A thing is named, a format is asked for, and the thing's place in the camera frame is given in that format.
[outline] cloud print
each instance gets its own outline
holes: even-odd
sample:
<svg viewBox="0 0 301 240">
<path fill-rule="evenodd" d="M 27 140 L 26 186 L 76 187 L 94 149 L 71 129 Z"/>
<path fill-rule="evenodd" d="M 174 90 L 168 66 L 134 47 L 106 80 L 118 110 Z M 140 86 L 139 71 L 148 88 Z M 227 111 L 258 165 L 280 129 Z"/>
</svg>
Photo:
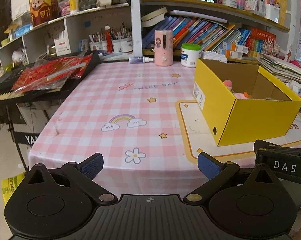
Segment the cloud print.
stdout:
<svg viewBox="0 0 301 240">
<path fill-rule="evenodd" d="M 119 129 L 119 125 L 115 124 L 115 123 L 106 123 L 103 127 L 102 127 L 102 131 L 103 132 L 108 132 L 108 131 L 113 131 L 113 130 L 117 130 Z"/>
<path fill-rule="evenodd" d="M 129 121 L 129 123 L 127 124 L 127 126 L 129 128 L 133 128 L 133 127 L 137 127 L 137 126 L 143 126 L 146 125 L 146 121 L 144 121 L 143 119 L 140 118 L 135 118 Z"/>
</svg>

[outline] checkered tablecloth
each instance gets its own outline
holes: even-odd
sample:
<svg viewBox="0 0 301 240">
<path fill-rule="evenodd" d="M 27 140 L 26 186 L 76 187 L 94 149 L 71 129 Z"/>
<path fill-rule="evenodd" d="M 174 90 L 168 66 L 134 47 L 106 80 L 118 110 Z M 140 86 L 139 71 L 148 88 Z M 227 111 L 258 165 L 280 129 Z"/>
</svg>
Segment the checkered tablecloth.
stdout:
<svg viewBox="0 0 301 240">
<path fill-rule="evenodd" d="M 104 169 L 94 181 L 118 197 L 184 196 L 206 181 L 186 157 L 176 110 L 176 102 L 194 100 L 194 74 L 180 63 L 98 65 L 41 132 L 29 166 L 60 168 L 100 152 Z M 253 165 L 254 157 L 236 162 Z"/>
</svg>

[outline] yellow box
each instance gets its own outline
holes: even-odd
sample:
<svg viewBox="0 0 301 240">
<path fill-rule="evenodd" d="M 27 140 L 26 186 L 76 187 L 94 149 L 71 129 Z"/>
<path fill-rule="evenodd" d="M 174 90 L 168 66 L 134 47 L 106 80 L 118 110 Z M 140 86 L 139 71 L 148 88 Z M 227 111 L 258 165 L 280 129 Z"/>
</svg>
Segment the yellow box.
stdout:
<svg viewBox="0 0 301 240">
<path fill-rule="evenodd" d="M 253 99 L 236 99 L 225 80 Z M 292 90 L 258 65 L 198 59 L 193 94 L 218 146 L 284 136 L 301 107 Z"/>
</svg>

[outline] blue label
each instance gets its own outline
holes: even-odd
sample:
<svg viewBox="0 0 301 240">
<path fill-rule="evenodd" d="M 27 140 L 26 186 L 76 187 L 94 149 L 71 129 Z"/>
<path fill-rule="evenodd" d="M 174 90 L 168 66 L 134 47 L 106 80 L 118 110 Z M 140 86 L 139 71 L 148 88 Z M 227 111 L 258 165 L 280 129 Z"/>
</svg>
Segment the blue label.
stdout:
<svg viewBox="0 0 301 240">
<path fill-rule="evenodd" d="M 187 54 L 181 54 L 181 59 L 187 60 L 187 58 L 188 58 L 188 55 L 187 55 Z"/>
</svg>

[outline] yellow package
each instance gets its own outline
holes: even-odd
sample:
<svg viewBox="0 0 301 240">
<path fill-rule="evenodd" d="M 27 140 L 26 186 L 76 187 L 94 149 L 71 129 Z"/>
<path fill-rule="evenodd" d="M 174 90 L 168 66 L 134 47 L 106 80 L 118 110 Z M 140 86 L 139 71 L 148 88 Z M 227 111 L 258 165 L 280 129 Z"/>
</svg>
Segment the yellow package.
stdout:
<svg viewBox="0 0 301 240">
<path fill-rule="evenodd" d="M 9 198 L 12 196 L 14 191 L 17 189 L 18 185 L 25 178 L 25 173 L 21 173 L 13 178 L 3 179 L 2 180 L 2 192 L 5 205 L 7 204 Z"/>
</svg>

